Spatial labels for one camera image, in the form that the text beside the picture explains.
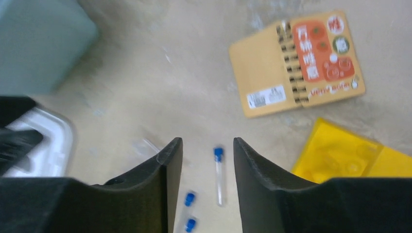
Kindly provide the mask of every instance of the table surface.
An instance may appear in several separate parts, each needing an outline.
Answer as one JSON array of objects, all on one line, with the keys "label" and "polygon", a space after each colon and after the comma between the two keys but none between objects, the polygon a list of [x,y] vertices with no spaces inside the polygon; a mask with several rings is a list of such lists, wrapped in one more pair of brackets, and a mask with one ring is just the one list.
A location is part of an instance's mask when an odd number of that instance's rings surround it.
[{"label": "table surface", "polygon": [[[183,138],[177,211],[198,192],[196,232],[241,232],[233,138],[290,170],[314,121],[324,117],[412,154],[409,68],[412,1],[81,0],[102,36],[53,96],[35,97],[72,122],[67,175],[104,183],[145,160],[137,143]],[[231,43],[284,17],[342,9],[366,95],[254,119],[243,115]],[[216,204],[213,147],[225,148],[227,203]]]}]

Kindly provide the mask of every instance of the spiral binding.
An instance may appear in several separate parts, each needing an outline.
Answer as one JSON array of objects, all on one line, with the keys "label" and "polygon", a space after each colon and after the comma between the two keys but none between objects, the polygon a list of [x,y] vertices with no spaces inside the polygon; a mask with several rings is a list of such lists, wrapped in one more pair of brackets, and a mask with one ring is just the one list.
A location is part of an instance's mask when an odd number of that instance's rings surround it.
[{"label": "spiral binding", "polygon": [[[296,45],[291,44],[293,42],[293,34],[292,34],[292,28],[291,24],[286,21],[282,21],[282,25],[279,25],[276,27],[276,32],[278,35],[278,41],[279,44],[281,45],[282,52],[287,53],[287,52],[294,52],[296,51]],[[290,63],[294,61],[299,60],[299,56],[297,54],[293,55],[286,55],[284,57],[285,63]],[[289,77],[289,82],[292,84],[292,92],[295,97],[295,102],[296,103],[302,103],[302,102],[308,102],[309,98],[308,97],[300,97],[301,93],[306,93],[306,87],[301,87],[298,86],[298,82],[304,82],[305,79],[302,76],[302,68],[300,65],[297,66],[286,66],[286,71],[291,75]]]}]

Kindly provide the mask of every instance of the blue pen cap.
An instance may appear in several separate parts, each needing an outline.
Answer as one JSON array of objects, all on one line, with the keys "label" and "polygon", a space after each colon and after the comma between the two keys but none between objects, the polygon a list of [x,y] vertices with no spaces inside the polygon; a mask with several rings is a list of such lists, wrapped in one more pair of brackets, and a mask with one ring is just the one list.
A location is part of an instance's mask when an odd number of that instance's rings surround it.
[{"label": "blue pen cap", "polygon": [[186,232],[192,232],[194,227],[196,226],[196,220],[194,220],[193,218],[189,218],[188,222],[186,223],[186,227],[185,230]]},{"label": "blue pen cap", "polygon": [[222,161],[223,148],[216,147],[215,149],[213,149],[213,152],[215,154],[215,161],[220,163]]},{"label": "blue pen cap", "polygon": [[194,193],[188,192],[185,198],[185,206],[187,207],[191,206],[195,198],[196,198],[196,195]]}]

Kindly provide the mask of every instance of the spiral notebook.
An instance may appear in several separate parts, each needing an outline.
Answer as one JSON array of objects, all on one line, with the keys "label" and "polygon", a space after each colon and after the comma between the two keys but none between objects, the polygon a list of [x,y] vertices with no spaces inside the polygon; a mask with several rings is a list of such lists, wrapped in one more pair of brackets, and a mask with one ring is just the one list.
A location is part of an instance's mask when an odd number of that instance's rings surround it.
[{"label": "spiral notebook", "polygon": [[233,44],[229,54],[247,117],[365,93],[341,11],[275,22]]}]

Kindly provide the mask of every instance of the barcode sticker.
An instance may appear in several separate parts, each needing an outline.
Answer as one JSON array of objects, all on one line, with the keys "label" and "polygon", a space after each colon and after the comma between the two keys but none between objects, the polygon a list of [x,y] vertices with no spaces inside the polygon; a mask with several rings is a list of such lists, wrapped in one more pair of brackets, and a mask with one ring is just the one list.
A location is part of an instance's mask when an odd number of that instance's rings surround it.
[{"label": "barcode sticker", "polygon": [[283,102],[285,100],[285,89],[282,85],[247,95],[247,102],[251,109]]}]

